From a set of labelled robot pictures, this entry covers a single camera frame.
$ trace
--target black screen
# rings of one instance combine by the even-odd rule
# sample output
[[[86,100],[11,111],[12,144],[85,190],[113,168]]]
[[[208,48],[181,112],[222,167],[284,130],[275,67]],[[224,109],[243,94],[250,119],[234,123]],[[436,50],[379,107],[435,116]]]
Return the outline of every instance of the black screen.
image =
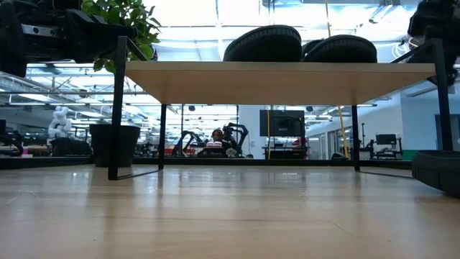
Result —
[[[375,135],[377,145],[396,145],[396,134]]]
[[[301,137],[305,130],[304,111],[260,110],[260,136],[268,136],[270,118],[271,137]]]

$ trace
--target black wheel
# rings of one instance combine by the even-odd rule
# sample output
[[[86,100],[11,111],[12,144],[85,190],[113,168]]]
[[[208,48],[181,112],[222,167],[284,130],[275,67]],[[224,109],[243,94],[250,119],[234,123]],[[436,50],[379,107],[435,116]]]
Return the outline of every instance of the black wheel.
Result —
[[[302,46],[302,58],[305,57],[318,43],[322,42],[323,40],[312,40],[309,43],[306,43]]]
[[[412,176],[422,183],[460,196],[460,152],[421,150],[412,159]]]
[[[376,63],[377,49],[362,37],[336,35],[317,43],[303,62]]]
[[[8,152],[2,152],[2,153],[0,152],[0,154],[2,155],[9,155],[11,157],[17,157],[17,156],[21,156],[22,153],[24,152],[24,148],[22,148],[21,143],[17,142],[16,140],[12,140],[8,136],[0,135],[0,142],[6,145],[14,145],[17,148],[17,151],[12,151],[12,152],[8,151]]]
[[[300,34],[290,26],[263,26],[230,43],[224,61],[298,62],[302,53],[300,44]]]

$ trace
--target yellow pole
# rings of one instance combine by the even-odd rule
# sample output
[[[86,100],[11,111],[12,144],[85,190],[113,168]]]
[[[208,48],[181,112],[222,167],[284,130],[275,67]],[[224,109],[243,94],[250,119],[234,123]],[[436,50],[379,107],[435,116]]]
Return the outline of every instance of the yellow pole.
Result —
[[[339,106],[339,117],[340,117],[340,130],[342,131],[342,138],[344,139],[345,158],[348,158],[348,143],[345,137],[344,118],[342,117],[342,108],[340,106]]]
[[[270,112],[267,110],[267,135],[268,135],[268,146],[267,146],[267,152],[268,152],[268,160],[270,160]]]
[[[328,0],[324,0],[324,4],[326,5],[326,21],[328,24],[328,34],[329,37],[331,36],[331,24],[329,23],[329,8],[328,8]],[[348,143],[346,142],[345,137],[345,129],[344,129],[344,118],[342,117],[342,109],[340,106],[339,108],[339,118],[340,118],[340,130],[342,131],[342,137],[344,138],[344,152],[345,158],[348,158]]]

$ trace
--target desk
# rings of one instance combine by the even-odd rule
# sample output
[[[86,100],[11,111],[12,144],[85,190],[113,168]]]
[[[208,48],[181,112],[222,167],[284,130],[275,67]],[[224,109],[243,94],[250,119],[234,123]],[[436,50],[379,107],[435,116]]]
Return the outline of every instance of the desk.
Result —
[[[434,74],[434,64],[126,63],[126,75],[162,104],[354,105]]]
[[[438,64],[399,64],[420,49],[432,47]],[[128,48],[143,61],[127,62]],[[432,39],[391,64],[363,63],[242,63],[242,62],[150,62],[127,37],[117,42],[116,74],[110,149],[111,180],[118,176],[118,152],[124,77],[128,76],[161,105],[158,169],[164,168],[166,111],[168,104],[279,104],[351,105],[354,138],[354,167],[359,170],[357,104],[391,94],[414,83],[436,76],[443,142],[451,146],[449,97],[443,69],[442,40]]]

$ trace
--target white humanoid robot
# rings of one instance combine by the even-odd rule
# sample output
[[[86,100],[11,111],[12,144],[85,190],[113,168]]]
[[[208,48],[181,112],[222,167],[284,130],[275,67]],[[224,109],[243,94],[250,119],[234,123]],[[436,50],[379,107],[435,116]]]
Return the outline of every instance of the white humanoid robot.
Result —
[[[59,137],[67,137],[67,133],[72,129],[72,122],[67,119],[69,108],[57,106],[56,110],[52,113],[52,121],[48,126],[48,139],[47,145]]]

